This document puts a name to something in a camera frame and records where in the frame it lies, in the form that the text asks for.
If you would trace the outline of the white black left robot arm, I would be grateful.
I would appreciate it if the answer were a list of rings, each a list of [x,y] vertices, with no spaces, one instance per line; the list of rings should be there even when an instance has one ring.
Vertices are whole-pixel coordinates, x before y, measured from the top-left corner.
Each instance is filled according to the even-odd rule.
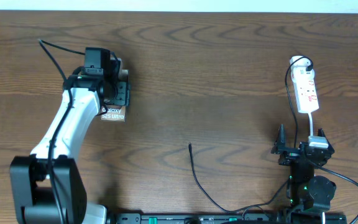
[[[91,203],[77,160],[95,117],[129,104],[128,71],[120,58],[86,62],[63,83],[62,102],[48,131],[28,156],[13,158],[9,172],[18,223],[108,223],[104,205]]]

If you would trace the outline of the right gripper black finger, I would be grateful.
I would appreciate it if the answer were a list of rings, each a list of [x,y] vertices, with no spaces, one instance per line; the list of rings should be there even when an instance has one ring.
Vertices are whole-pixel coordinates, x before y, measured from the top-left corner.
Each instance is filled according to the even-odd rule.
[[[318,129],[317,146],[330,146],[331,143],[327,139],[325,132],[322,128]]]
[[[286,139],[285,139],[285,128],[284,125],[281,124],[278,129],[278,136],[275,140],[275,143],[273,145],[274,149],[278,149],[280,147],[285,147],[286,145]]]

